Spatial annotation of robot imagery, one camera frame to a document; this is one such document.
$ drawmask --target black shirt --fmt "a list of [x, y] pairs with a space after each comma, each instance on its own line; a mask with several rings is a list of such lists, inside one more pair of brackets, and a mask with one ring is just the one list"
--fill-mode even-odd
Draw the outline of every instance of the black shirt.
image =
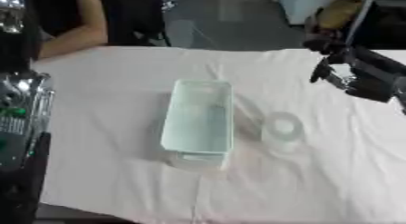
[[[33, 0], [43, 30], [58, 36], [82, 25], [77, 0]], [[161, 0], [101, 0], [109, 44], [143, 44], [134, 32], [159, 34], [163, 28]]]
[[33, 0], [43, 30], [58, 36], [82, 25], [77, 0]]

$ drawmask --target clear plastic container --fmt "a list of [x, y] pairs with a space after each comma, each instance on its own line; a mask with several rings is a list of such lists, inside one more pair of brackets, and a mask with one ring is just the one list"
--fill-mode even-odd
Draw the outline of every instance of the clear plastic container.
[[233, 149], [233, 93], [221, 81], [175, 84], [161, 145], [167, 151], [223, 155]]
[[261, 139], [271, 151], [292, 153], [305, 144], [305, 128], [290, 112], [271, 112], [264, 122]]

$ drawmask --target person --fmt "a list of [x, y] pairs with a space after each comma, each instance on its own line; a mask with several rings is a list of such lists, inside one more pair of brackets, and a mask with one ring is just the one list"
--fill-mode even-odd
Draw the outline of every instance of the person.
[[33, 0], [46, 41], [40, 59], [107, 44], [102, 0]]

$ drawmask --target rectangular container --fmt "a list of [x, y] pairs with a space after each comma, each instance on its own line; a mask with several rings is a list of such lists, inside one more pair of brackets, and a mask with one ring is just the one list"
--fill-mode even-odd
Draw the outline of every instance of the rectangular container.
[[195, 156], [226, 154], [233, 149], [233, 139], [231, 85], [220, 81], [177, 81], [161, 136], [162, 147]]

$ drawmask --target white object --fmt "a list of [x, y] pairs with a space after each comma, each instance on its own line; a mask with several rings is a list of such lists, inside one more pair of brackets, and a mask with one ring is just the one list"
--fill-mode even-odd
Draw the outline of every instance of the white object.
[[[406, 63], [405, 51], [380, 53]], [[405, 222], [401, 106], [310, 84], [321, 58], [106, 47], [38, 63], [58, 91], [41, 202], [139, 223]], [[226, 173], [168, 166], [160, 129], [173, 84], [213, 78], [208, 71], [260, 111], [300, 117], [306, 151], [267, 151], [236, 112]]]
[[262, 141], [271, 150], [292, 152], [304, 145], [305, 128], [289, 112], [271, 112], [262, 128]]
[[305, 20], [320, 8], [334, 0], [280, 0], [289, 24], [304, 24]]
[[225, 154], [233, 148], [233, 102], [229, 83], [177, 81], [161, 144], [167, 151]]

